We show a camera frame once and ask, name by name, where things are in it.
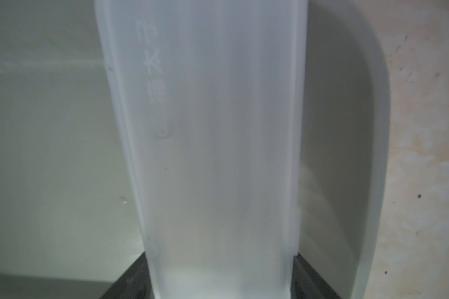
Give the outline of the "clear pencil case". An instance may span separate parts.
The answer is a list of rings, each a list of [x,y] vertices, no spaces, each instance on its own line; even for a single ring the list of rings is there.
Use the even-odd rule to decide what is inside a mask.
[[[307,1],[96,1],[157,299],[288,299]]]

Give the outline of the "grey plastic storage box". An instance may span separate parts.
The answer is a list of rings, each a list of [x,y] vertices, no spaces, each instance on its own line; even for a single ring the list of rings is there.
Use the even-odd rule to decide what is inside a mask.
[[[99,299],[145,252],[95,2],[0,1],[0,299]],[[353,1],[307,2],[296,255],[361,299],[384,199],[388,69]]]

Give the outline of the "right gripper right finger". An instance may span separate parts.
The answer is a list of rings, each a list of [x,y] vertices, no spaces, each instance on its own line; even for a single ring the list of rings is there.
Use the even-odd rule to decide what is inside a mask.
[[[291,299],[341,299],[301,254],[294,256]]]

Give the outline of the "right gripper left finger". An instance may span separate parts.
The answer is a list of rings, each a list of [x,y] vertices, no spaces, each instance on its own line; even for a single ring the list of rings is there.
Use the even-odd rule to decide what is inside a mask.
[[[153,299],[146,253],[143,252],[100,299]]]

